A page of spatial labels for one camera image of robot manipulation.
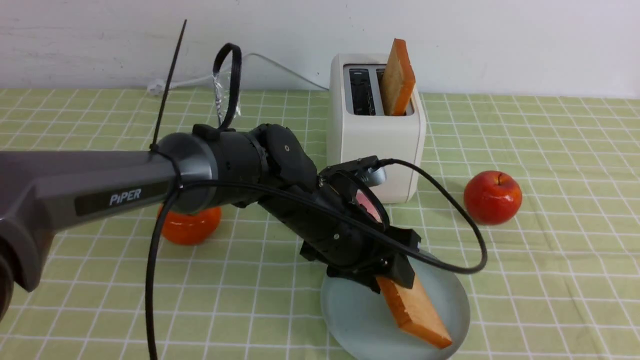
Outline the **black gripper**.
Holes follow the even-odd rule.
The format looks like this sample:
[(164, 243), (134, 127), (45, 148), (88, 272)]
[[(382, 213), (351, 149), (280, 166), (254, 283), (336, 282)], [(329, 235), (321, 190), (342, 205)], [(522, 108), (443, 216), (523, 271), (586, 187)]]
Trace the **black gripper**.
[[(378, 223), (370, 221), (356, 207), (347, 203), (332, 187), (316, 189), (313, 193), (306, 193), (297, 187), (289, 187), (287, 191), (360, 221), (375, 232), (391, 238), (395, 243), (412, 249), (418, 247), (420, 239), (416, 231), (394, 227), (391, 224), (387, 228), (380, 227)], [(413, 289), (415, 271), (409, 262), (409, 256), (373, 239), (359, 228), (281, 196), (265, 194), (260, 198), (260, 205), (302, 238), (302, 257), (326, 264), (329, 276), (350, 278), (375, 294), (381, 293), (377, 281), (377, 277), (380, 276), (403, 289)]]

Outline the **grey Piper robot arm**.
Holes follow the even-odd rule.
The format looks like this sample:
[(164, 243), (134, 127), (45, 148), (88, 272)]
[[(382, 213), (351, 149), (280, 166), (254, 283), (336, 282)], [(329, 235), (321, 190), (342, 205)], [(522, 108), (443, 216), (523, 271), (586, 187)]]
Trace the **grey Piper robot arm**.
[(40, 283), (54, 236), (80, 224), (162, 203), (194, 215), (208, 208), (258, 204), (302, 239), (301, 255), (330, 277), (373, 292), (382, 278), (412, 289), (406, 252), (413, 230), (393, 227), (371, 191), (382, 183), (368, 156), (318, 171), (294, 133), (277, 124), (249, 132), (197, 124), (164, 137), (153, 150), (2, 151), (1, 312), (14, 285)]

